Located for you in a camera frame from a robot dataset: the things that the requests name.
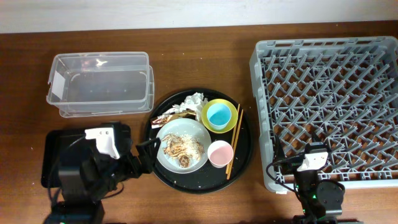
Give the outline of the blue cup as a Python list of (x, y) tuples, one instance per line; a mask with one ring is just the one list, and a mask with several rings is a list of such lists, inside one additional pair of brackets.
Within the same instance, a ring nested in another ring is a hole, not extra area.
[(224, 129), (231, 119), (231, 110), (226, 104), (215, 103), (208, 108), (206, 113), (208, 122), (214, 130)]

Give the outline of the wooden chopstick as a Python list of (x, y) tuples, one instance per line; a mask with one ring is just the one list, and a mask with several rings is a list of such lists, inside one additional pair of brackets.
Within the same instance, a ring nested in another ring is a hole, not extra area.
[(242, 123), (242, 120), (243, 120), (243, 113), (244, 113), (243, 109), (240, 108), (238, 123), (237, 123), (237, 127), (236, 127), (236, 136), (235, 136), (235, 139), (234, 139), (233, 158), (232, 158), (232, 163), (231, 163), (231, 165), (229, 167), (228, 179), (227, 179), (227, 176), (226, 176), (227, 180), (230, 179), (231, 173), (232, 173), (232, 169), (233, 169), (234, 157), (236, 155), (236, 148), (237, 148), (237, 145), (238, 145), (238, 139), (239, 139), (239, 133), (240, 133), (240, 129), (241, 129), (241, 123)]
[[(239, 110), (240, 110), (240, 104), (238, 104), (238, 108), (237, 108), (238, 118), (239, 118)], [(233, 128), (233, 135), (232, 135), (232, 140), (231, 140), (231, 147), (232, 147), (232, 148), (234, 147), (234, 139), (235, 139), (235, 136), (236, 136), (236, 127), (237, 127), (237, 123), (238, 123), (238, 120), (237, 120), (237, 122), (235, 123), (234, 128)], [(226, 175), (227, 175), (227, 179), (228, 179), (229, 167), (230, 167), (231, 163), (232, 163), (232, 160), (231, 160), (231, 161), (227, 164), (227, 166), (226, 166)]]

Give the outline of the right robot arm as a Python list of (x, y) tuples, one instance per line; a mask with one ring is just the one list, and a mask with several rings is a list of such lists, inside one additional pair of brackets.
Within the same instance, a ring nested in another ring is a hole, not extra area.
[(294, 216), (294, 223), (338, 223), (345, 187), (334, 180), (320, 180), (318, 176), (318, 171), (326, 166), (329, 153), (325, 143), (313, 141), (300, 155), (302, 162), (294, 169), (294, 187), (303, 215)]

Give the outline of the pink cup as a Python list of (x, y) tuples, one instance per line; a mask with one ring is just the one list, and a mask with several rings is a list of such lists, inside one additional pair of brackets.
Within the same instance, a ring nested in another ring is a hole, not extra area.
[(215, 168), (223, 168), (233, 159), (233, 148), (226, 141), (215, 141), (208, 148), (208, 159)]

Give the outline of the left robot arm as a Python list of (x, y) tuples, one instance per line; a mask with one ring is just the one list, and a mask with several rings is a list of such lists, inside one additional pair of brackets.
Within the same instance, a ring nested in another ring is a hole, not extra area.
[(49, 132), (45, 139), (41, 184), (51, 212), (45, 223), (101, 223), (102, 200), (121, 193), (118, 185), (151, 174), (159, 138), (131, 152), (131, 129), (120, 122)]

